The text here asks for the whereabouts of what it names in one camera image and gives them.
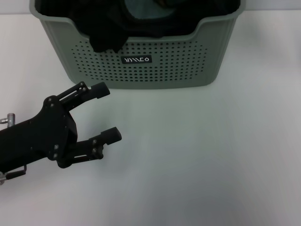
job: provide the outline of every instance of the perforated basket wall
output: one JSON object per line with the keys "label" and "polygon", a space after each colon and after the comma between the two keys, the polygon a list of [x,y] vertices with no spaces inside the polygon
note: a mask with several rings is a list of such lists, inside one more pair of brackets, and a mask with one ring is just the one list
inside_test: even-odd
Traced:
{"label": "perforated basket wall", "polygon": [[[104,81],[109,88],[167,89],[204,86],[218,74],[235,20],[245,8],[231,15],[205,18],[195,32],[185,36],[129,38],[118,52],[95,53],[89,38],[77,30],[73,21],[39,14],[39,0],[31,0],[31,12],[38,17],[54,46],[69,78],[91,86]],[[152,62],[136,64],[139,57]],[[124,64],[122,57],[134,57]]]}

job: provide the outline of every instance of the white backdrop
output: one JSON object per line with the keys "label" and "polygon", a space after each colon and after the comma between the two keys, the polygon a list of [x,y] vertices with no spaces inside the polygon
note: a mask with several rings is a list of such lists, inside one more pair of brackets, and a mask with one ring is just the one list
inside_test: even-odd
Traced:
{"label": "white backdrop", "polygon": [[[300,0],[246,0],[248,10],[301,9]],[[29,0],[0,0],[0,14],[29,13]]]}

